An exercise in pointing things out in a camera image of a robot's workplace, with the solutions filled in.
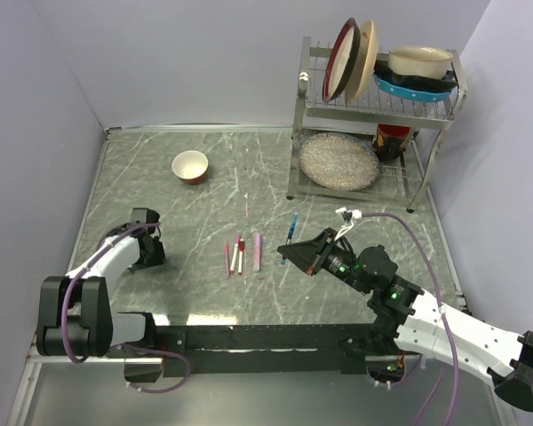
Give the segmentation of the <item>blue pen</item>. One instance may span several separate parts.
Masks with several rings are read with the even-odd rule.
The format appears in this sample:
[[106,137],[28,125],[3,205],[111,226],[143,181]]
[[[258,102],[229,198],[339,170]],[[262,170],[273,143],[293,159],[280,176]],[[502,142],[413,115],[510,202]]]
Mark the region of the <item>blue pen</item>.
[[[293,214],[292,220],[290,222],[290,229],[288,231],[288,235],[287,235],[287,239],[285,241],[285,245],[291,244],[292,237],[293,237],[297,222],[298,222],[298,212],[295,212]],[[281,264],[285,264],[285,263],[286,263],[286,257],[282,256]]]

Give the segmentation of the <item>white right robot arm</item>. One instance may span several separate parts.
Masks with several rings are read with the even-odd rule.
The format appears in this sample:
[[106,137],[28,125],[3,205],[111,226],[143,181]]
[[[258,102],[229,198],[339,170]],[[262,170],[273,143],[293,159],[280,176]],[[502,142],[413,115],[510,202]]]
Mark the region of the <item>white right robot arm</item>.
[[312,240],[281,245],[278,252],[309,276],[326,271],[369,295],[376,314],[370,340],[377,352],[422,354],[473,375],[504,402],[533,412],[533,332],[518,334],[438,303],[435,295],[397,273],[383,246],[355,254],[323,230]]

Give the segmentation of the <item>thin white red pen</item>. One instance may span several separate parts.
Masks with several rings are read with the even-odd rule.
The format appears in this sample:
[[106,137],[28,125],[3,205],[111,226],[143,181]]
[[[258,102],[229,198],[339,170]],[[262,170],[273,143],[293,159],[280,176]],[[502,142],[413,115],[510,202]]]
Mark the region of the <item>thin white red pen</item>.
[[232,258],[231,258],[231,263],[230,263],[230,268],[229,268],[230,274],[234,274],[235,273],[235,267],[236,267],[236,262],[237,262],[237,257],[238,257],[240,240],[241,240],[241,234],[238,234],[236,239],[235,239],[233,255],[232,255]]

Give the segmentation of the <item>thick white red marker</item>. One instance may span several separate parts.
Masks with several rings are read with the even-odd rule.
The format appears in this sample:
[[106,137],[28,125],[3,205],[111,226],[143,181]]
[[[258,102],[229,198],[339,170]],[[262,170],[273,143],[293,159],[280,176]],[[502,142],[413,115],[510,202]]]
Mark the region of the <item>thick white red marker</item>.
[[238,257],[237,257],[237,273],[243,275],[243,255],[244,255],[245,241],[241,238],[238,243]]

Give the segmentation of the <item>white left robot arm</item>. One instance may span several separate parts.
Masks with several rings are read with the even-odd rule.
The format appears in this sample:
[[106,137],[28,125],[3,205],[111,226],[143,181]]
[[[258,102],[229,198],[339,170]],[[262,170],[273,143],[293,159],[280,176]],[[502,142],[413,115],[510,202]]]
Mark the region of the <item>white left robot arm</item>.
[[36,326],[40,355],[66,356],[82,363],[124,343],[141,357],[157,349],[153,315],[112,313],[110,289],[126,271],[165,263],[159,225],[158,212],[135,208],[131,220],[110,229],[80,266],[43,281]]

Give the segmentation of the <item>pink highlighter pen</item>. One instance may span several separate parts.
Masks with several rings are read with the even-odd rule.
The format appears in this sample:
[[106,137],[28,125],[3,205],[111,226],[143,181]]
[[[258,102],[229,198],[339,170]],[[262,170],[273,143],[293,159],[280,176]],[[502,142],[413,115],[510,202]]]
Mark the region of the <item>pink highlighter pen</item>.
[[252,268],[254,272],[259,272],[261,268],[262,241],[262,234],[256,233],[254,235],[252,258]]

